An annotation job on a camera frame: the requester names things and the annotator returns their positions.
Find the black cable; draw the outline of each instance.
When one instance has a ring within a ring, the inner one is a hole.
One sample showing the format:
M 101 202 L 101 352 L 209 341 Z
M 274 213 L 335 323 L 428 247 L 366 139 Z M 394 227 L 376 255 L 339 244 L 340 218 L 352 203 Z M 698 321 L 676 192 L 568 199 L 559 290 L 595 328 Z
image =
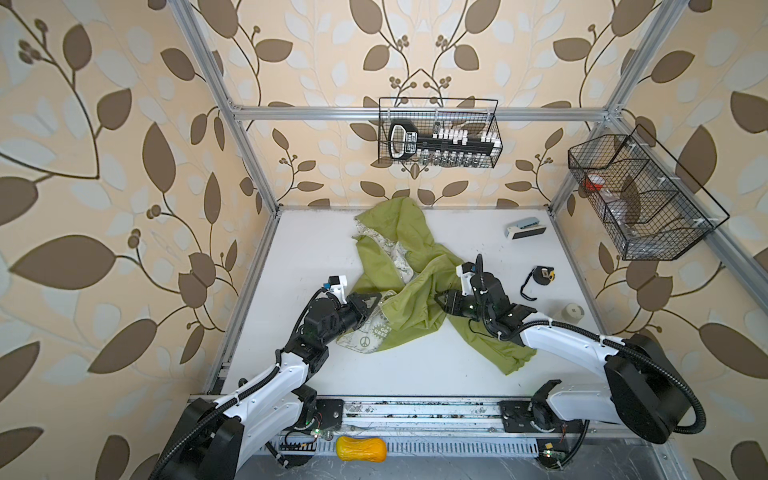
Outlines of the black cable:
M 288 432 L 288 433 L 286 434 L 286 436 L 285 436 L 285 439 L 283 440 L 283 443 L 284 443 L 285 445 L 288 445 L 288 435 L 290 435 L 290 434 L 292 434 L 292 433 L 301 433 L 301 432 L 298 432 L 298 431 L 296 431 L 296 430 L 291 430 L 290 432 Z M 317 442 L 317 437 L 314 437 L 314 439 L 313 439 L 311 442 L 301 443 L 300 445 L 312 445 L 314 442 Z
M 581 434 L 579 434 L 578 439 L 576 440 L 576 443 L 574 444 L 571 451 L 568 452 L 568 454 L 563 458 L 563 461 L 557 461 L 553 465 L 547 465 L 541 460 L 541 456 L 536 457 L 536 461 L 539 462 L 542 466 L 544 466 L 546 469 L 549 470 L 562 470 L 565 468 L 565 466 L 573 460 L 573 458 L 576 456 L 576 452 L 578 452 L 578 449 L 581 448 L 581 444 L 584 443 L 584 438 L 587 436 L 587 430 L 589 430 L 589 420 L 582 420 L 582 425 L 584 426 L 581 429 Z
M 246 391 L 240 393 L 237 395 L 237 398 L 232 398 L 227 400 L 225 403 L 222 403 L 218 407 L 216 407 L 215 410 L 213 410 L 208 415 L 204 416 L 195 426 L 193 429 L 191 429 L 185 436 L 181 437 L 174 446 L 170 447 L 165 455 L 161 456 L 157 463 L 155 464 L 154 468 L 152 469 L 152 473 L 150 473 L 147 480 L 155 480 L 158 478 L 160 472 L 163 468 L 165 468 L 166 465 L 168 465 L 168 462 L 182 449 L 184 446 L 187 445 L 192 439 L 197 437 L 210 423 L 212 423 L 214 420 L 218 419 L 223 413 L 228 410 L 230 407 L 237 405 L 237 403 L 240 400 L 243 400 L 247 398 L 248 396 L 253 395 L 255 392 L 257 392 L 259 389 L 264 387 L 267 383 L 272 381 L 273 378 L 277 376 L 277 373 L 280 372 L 280 360 L 281 360 L 281 353 L 282 350 L 275 350 L 275 357 L 276 357 L 276 365 L 274 368 L 272 368 L 272 371 L 261 381 L 259 381 L 256 385 L 250 387 Z
M 531 272 L 528 274 L 528 277 L 525 278 L 525 282 L 523 282 L 522 286 L 520 287 L 520 296 L 529 302 L 535 302 L 536 300 L 538 300 L 537 297 L 528 296 L 525 293 L 523 293 L 523 289 L 525 288 L 526 285 L 528 285 L 528 281 L 531 279 L 531 277 L 533 276 L 533 272 L 535 271 L 536 271 L 536 268 L 534 267 L 534 269 L 531 270 Z
M 480 276 L 480 290 L 485 292 L 487 289 L 485 288 L 485 278 L 482 273 L 482 253 L 478 253 L 478 256 L 475 258 L 475 274 Z
M 272 456 L 277 460 L 277 463 L 281 464 L 283 468 L 289 468 L 290 464 L 288 462 L 288 458 L 285 458 L 282 453 L 278 452 L 273 446 L 272 443 L 267 442 L 264 444 L 267 450 L 270 451 Z
M 469 331 L 470 331 L 470 332 L 472 332 L 472 333 L 474 333 L 475 335 L 483 335 L 483 336 L 487 336 L 489 339 L 495 339 L 495 338 L 496 338 L 496 337 L 494 337 L 494 336 L 488 335 L 487 333 L 483 333 L 483 332 L 476 332 L 476 331 L 474 331 L 474 330 L 472 329 L 472 319 L 467 319 L 467 327 L 469 328 Z
M 552 326 L 556 326 L 558 328 L 570 330 L 572 332 L 579 333 L 583 336 L 586 336 L 589 339 L 594 340 L 595 342 L 600 342 L 600 336 L 596 335 L 595 333 L 590 332 L 589 330 L 582 329 L 580 327 L 577 327 L 576 325 L 571 325 L 570 323 L 563 323 L 563 322 L 555 322 L 550 320 L 532 320 L 530 322 L 524 323 L 522 326 L 518 327 L 513 331 L 510 335 L 510 338 L 513 338 L 517 335 L 519 335 L 523 330 L 529 329 L 533 326 L 549 326 L 551 323 Z M 656 373 L 659 373 L 664 378 L 670 381 L 672 385 L 674 385 L 680 392 L 685 396 L 685 398 L 690 403 L 691 408 L 694 409 L 694 413 L 696 414 L 696 419 L 694 420 L 694 423 L 691 425 L 683 425 L 683 426 L 676 426 L 674 428 L 675 433 L 681 433 L 683 435 L 693 435 L 695 433 L 699 433 L 702 430 L 704 430 L 704 427 L 707 426 L 707 415 L 704 413 L 704 407 L 701 406 L 701 402 L 699 402 L 699 399 L 696 397 L 696 394 L 694 391 L 683 382 L 683 380 L 678 379 L 676 376 L 672 375 L 671 372 L 667 371 L 663 366 L 660 366 L 653 360 L 649 359 L 645 355 L 638 353 L 628 346 L 617 343 L 609 339 L 604 339 L 602 341 L 602 344 L 605 346 L 610 346 L 612 349 L 616 349 L 619 352 L 622 352 L 626 356 L 630 356 L 633 359 L 637 360 L 638 362 L 643 363 L 645 366 L 648 366 L 652 370 L 655 370 Z

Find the ventilation grille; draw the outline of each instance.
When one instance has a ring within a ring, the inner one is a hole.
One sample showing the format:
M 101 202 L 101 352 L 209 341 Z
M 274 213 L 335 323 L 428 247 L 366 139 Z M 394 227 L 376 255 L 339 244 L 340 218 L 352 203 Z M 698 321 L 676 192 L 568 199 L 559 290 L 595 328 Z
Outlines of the ventilation grille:
M 388 456 L 425 456 L 425 457 L 529 457 L 538 455 L 536 439 L 498 438 L 498 439 L 410 439 L 407 437 L 382 437 L 386 443 Z M 326 442 L 319 439 L 314 445 L 314 452 L 288 451 L 289 455 L 336 455 L 336 439 Z M 257 454 L 268 454 L 262 447 Z

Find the tape measure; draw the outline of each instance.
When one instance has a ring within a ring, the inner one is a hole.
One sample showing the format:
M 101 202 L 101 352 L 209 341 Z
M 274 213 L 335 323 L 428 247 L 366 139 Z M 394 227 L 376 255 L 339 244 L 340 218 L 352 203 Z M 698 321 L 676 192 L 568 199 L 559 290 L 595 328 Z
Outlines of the tape measure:
M 554 282 L 554 267 L 537 265 L 533 267 L 533 270 L 528 274 L 528 277 L 520 287 L 520 296 L 529 302 L 535 302 L 538 298 L 528 296 L 523 292 L 523 289 L 528 285 L 528 281 L 533 277 L 533 280 L 539 285 L 549 285 Z

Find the aluminum frame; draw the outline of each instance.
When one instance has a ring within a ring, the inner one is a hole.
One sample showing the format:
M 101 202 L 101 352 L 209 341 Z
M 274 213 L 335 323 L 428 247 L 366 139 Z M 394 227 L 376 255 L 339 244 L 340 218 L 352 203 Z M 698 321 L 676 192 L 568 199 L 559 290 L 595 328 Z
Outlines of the aluminum frame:
M 687 0 L 665 0 L 659 7 L 659 11 L 652 20 L 652 24 L 649 27 L 646 35 L 644 36 L 640 46 L 636 50 L 633 58 L 629 62 L 627 69 L 621 76 L 617 87 L 614 89 L 613 94 L 609 98 L 605 108 L 568 108 L 568 109 L 556 109 L 556 108 L 499 108 L 497 110 L 497 119 L 499 121 L 587 121 L 596 122 L 598 126 L 593 128 L 591 135 L 597 136 L 603 133 L 603 130 L 607 126 L 616 127 L 618 119 L 616 113 L 620 112 L 622 107 L 625 106 L 627 100 L 631 96 L 632 91 L 637 85 L 642 73 L 646 70 L 650 61 L 656 55 L 658 48 L 663 44 L 666 37 L 671 32 L 677 20 L 682 15 L 684 8 L 687 4 Z M 272 190 L 269 188 L 266 175 L 260 167 L 257 160 L 257 156 L 253 150 L 250 140 L 247 136 L 245 129 L 243 128 L 242 121 L 250 120 L 331 120 L 331 121 L 367 121 L 376 120 L 378 118 L 378 109 L 375 108 L 312 108 L 312 107 L 293 107 L 293 108 L 250 108 L 235 105 L 223 84 L 222 77 L 219 75 L 214 59 L 207 47 L 204 37 L 202 36 L 197 22 L 195 21 L 192 9 L 187 0 L 170 0 L 170 6 L 174 13 L 177 23 L 180 29 L 184 33 L 187 42 L 189 43 L 194 57 L 200 66 L 201 74 L 206 79 L 211 94 L 217 103 L 217 106 L 222 112 L 222 118 L 227 123 L 230 132 L 234 137 L 234 141 L 238 146 L 240 152 L 242 152 L 243 160 L 249 171 L 251 177 L 254 179 L 256 187 L 262 194 L 264 200 L 264 206 L 268 212 L 274 215 L 269 220 L 266 226 L 264 236 L 257 249 L 256 256 L 250 266 L 248 276 L 245 284 L 243 285 L 240 298 L 233 310 L 233 315 L 230 320 L 230 328 L 227 329 L 227 333 L 220 345 L 219 352 L 217 353 L 216 361 L 212 371 L 210 372 L 206 386 L 208 389 L 214 387 L 217 381 L 222 365 L 226 365 L 226 361 L 231 357 L 234 347 L 240 336 L 243 321 L 247 316 L 247 311 L 250 306 L 250 299 L 252 298 L 253 291 L 256 288 L 259 276 L 263 269 L 266 256 L 269 252 L 270 245 L 273 240 L 277 225 L 279 223 L 279 207 L 276 204 L 275 197 Z M 566 249 L 566 254 L 574 267 L 574 270 L 578 273 L 579 269 L 574 262 L 572 252 L 568 249 L 567 243 L 565 243 L 562 236 L 561 229 L 556 221 L 558 211 L 565 205 L 571 192 L 574 189 L 575 182 L 571 175 L 566 177 L 565 182 L 561 186 L 561 189 L 556 194 L 555 198 L 551 202 L 549 207 L 549 214 L 553 218 L 553 225 L 558 233 L 561 243 Z M 743 249 L 741 249 L 730 236 L 726 235 L 720 230 L 716 230 L 714 234 L 711 234 L 707 243 L 716 253 L 716 255 L 725 263 L 737 276 L 740 282 L 744 285 L 748 292 L 755 298 L 756 301 L 768 311 L 768 299 L 766 293 L 768 293 L 768 274 L 766 274 L 756 261 L 747 255 Z M 583 291 L 589 293 L 588 286 L 584 282 L 584 279 L 580 275 L 577 275 L 579 283 Z M 598 322 L 599 328 L 603 329 L 600 322 L 598 309 L 591 299 L 588 298 L 588 308 L 592 310 L 593 316 Z M 380 398 L 371 399 L 369 401 L 381 401 Z M 591 429 L 591 434 L 595 434 L 596 429 Z M 631 437 L 629 431 L 622 431 L 620 435 L 616 435 L 613 438 L 627 438 Z M 664 460 L 667 457 L 675 459 L 677 465 L 684 465 L 679 459 L 679 454 L 674 445 L 665 445 Z M 689 478 L 687 472 L 678 472 L 674 476 L 677 478 Z
M 213 54 L 208 49 L 205 37 L 195 20 L 190 3 L 187 0 L 170 0 L 168 3 L 170 4 L 171 11 L 174 13 L 179 29 L 192 49 L 192 54 L 195 60 L 197 60 L 197 65 L 200 67 L 200 73 L 216 101 L 216 106 L 218 106 L 221 112 L 221 118 L 227 124 L 234 138 L 235 145 L 243 156 L 243 164 L 256 184 L 256 188 L 261 193 L 263 205 L 272 215 L 276 214 L 277 202 L 270 188 L 270 183 L 261 169 L 256 153 L 253 151 L 253 146 L 248 141 L 245 128 L 233 115 L 232 99 L 227 93 L 227 88 L 224 86 L 223 79 L 219 74 Z
M 408 108 L 409 111 L 434 111 L 434 108 Z M 440 108 L 440 111 L 485 113 L 487 108 Z M 237 120 L 328 120 L 370 121 L 379 120 L 378 108 L 338 107 L 232 107 Z M 604 108 L 513 108 L 496 109 L 496 121 L 603 121 L 607 117 Z
M 621 111 L 627 104 L 632 91 L 637 87 L 642 74 L 654 59 L 656 52 L 672 32 L 672 28 L 677 24 L 683 11 L 688 5 L 689 0 L 665 0 L 659 6 L 659 11 L 653 19 L 653 23 L 646 32 L 640 45 L 629 64 L 624 69 L 624 73 L 619 79 L 613 94 L 608 98 L 605 109 L 609 113 Z
M 277 232 L 277 225 L 280 222 L 280 215 L 277 214 L 274 217 L 270 217 L 267 221 L 266 227 L 264 227 L 264 235 L 261 237 L 258 248 L 256 248 L 256 255 L 253 256 L 253 261 L 248 267 L 248 274 L 246 275 L 243 286 L 240 288 L 240 296 L 237 297 L 235 306 L 232 309 L 232 315 L 230 316 L 230 322 L 227 325 L 227 331 L 224 332 L 219 349 L 214 357 L 214 362 L 211 363 L 210 371 L 206 376 L 203 384 L 204 392 L 212 392 L 216 388 L 216 382 L 218 381 L 222 369 L 225 369 L 225 363 L 232 359 L 235 346 L 240 341 L 240 333 L 243 331 L 243 324 L 248 316 L 248 309 L 250 308 L 251 300 L 253 299 L 253 293 L 256 291 L 256 286 L 261 278 L 261 273 L 264 270 L 264 264 L 266 257 L 270 253 L 272 247 L 272 240 Z

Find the socket organizer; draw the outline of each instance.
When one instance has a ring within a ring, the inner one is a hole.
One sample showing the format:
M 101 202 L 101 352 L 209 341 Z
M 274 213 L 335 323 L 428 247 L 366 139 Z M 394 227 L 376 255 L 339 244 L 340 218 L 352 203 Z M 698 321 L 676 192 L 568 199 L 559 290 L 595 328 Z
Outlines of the socket organizer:
M 379 161 L 493 168 L 504 148 L 497 106 L 475 98 L 380 98 Z

